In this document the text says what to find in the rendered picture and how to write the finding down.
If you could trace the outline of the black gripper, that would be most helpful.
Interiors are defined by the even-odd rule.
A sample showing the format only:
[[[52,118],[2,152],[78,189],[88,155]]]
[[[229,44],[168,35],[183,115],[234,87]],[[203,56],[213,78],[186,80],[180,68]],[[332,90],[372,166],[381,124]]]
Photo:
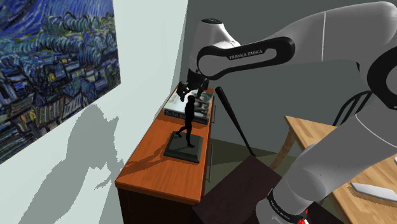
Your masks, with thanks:
[[[186,94],[188,94],[191,90],[198,89],[196,98],[200,101],[203,101],[203,93],[208,89],[208,86],[209,80],[203,74],[196,73],[189,69],[187,74],[187,82],[180,81],[178,83],[176,93],[178,94],[180,101],[184,102]]]

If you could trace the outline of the grey photo book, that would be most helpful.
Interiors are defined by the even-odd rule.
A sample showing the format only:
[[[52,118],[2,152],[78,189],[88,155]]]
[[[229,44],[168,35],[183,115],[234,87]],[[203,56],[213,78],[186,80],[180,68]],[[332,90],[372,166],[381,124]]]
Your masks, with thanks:
[[[195,97],[193,121],[207,125],[210,118],[213,93],[202,92],[200,97],[197,93],[198,90],[192,90],[185,96],[184,101],[181,101],[180,96],[174,92],[165,104],[163,114],[184,120],[186,118],[185,106],[188,102],[188,96],[192,95]]]

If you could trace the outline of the black walking figure statue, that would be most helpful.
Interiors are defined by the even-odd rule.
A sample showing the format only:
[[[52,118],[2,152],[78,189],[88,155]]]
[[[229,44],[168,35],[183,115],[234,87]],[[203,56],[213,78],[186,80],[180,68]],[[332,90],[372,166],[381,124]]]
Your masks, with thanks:
[[[193,119],[195,117],[195,97],[189,95],[185,104],[185,124],[171,134],[164,151],[166,157],[176,158],[189,162],[199,163],[202,146],[202,138],[192,138]]]

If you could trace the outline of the black baseball bat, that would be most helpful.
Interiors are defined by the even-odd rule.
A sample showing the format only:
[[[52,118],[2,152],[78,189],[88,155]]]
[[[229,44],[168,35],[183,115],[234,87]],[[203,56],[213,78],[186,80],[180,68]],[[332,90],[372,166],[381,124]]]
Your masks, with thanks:
[[[232,109],[232,107],[231,107],[231,105],[230,105],[230,103],[229,103],[229,101],[228,101],[228,99],[226,97],[226,94],[224,93],[223,89],[221,87],[216,87],[215,88],[215,92],[218,95],[218,97],[219,97],[224,109],[228,113],[231,121],[235,125],[235,128],[237,129],[237,131],[239,132],[241,138],[243,139],[244,144],[246,145],[247,149],[249,150],[249,153],[252,156],[255,157],[256,155],[254,154],[252,148],[250,147],[250,145],[249,145],[249,143],[248,143],[248,141],[247,141],[247,139],[246,139],[241,127],[240,127],[240,124],[239,124],[239,122],[237,120],[237,117],[235,116],[235,113],[233,112],[233,109]]]

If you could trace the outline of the orange-topped chest of drawers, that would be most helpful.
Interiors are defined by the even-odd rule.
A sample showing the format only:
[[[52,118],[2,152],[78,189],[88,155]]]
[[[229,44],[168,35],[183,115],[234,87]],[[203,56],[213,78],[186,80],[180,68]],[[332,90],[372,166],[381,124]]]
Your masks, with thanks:
[[[123,224],[189,224],[205,192],[211,124],[193,124],[192,134],[203,139],[199,163],[164,156],[183,124],[159,113],[116,178]]]

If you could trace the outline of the dark robot stand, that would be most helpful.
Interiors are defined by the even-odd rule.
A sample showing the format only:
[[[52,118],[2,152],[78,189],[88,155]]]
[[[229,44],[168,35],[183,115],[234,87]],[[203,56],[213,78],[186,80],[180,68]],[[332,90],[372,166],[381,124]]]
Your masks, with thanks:
[[[250,155],[192,207],[187,224],[260,224],[256,204],[281,176]]]

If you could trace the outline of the light wooden table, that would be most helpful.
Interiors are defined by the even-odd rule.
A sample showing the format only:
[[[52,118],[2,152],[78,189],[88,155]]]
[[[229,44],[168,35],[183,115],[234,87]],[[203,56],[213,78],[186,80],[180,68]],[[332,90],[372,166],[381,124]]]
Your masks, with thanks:
[[[286,140],[270,168],[276,169],[285,159],[294,144],[301,150],[310,144],[322,140],[336,127],[323,123],[284,117],[289,131]],[[389,157],[351,179],[355,183],[363,183],[388,188],[397,193],[397,164],[394,157]],[[397,224],[397,202],[391,202],[352,189],[350,183],[333,191],[327,199],[332,203],[344,224]]]

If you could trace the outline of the flat white object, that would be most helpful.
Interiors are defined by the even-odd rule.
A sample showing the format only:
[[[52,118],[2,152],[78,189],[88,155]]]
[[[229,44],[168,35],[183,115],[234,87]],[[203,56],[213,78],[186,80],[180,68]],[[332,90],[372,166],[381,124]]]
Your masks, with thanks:
[[[395,193],[391,189],[363,183],[350,182],[350,184],[359,193],[363,193],[365,195],[369,195],[378,199],[397,202],[397,193]]]

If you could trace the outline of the blue swirly wall painting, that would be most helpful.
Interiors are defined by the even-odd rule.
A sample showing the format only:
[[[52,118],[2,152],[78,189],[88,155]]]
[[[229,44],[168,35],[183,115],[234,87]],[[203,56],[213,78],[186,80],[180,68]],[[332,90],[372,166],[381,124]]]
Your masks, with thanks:
[[[120,82],[113,0],[0,0],[0,164]]]

